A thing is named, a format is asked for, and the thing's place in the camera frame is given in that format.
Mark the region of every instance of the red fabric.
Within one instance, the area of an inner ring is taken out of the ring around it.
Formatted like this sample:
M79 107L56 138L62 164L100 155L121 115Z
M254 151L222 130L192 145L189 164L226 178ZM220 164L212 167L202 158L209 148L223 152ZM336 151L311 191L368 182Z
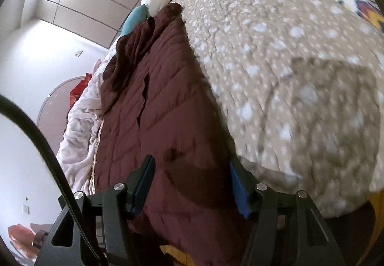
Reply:
M79 100L84 89L87 88L88 83L90 82L91 78L92 78L92 74L87 73L85 76L85 79L81 80L80 83L78 83L78 85L76 85L75 88L73 90L71 90L71 92L70 92L70 110L72 109L74 103Z
M169 4L118 41L101 86L96 191L151 154L155 177L131 229L159 235L198 266L238 266L251 226L237 211L228 153L180 14Z

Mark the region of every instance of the blanket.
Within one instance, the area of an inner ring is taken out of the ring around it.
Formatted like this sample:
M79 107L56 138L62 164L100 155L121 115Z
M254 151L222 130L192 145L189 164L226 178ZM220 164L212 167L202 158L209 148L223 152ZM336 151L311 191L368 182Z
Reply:
M384 187L384 37L335 0L174 0L233 157L325 217Z
M130 228L158 235L197 265L238 266L251 226L232 197L228 152L181 10L169 4L118 41L101 86L95 188L124 181L152 155L153 183Z
M91 194L90 174L101 125L100 86L105 67L116 53L116 42L96 70L79 100L68 112L68 123L56 158L73 192Z

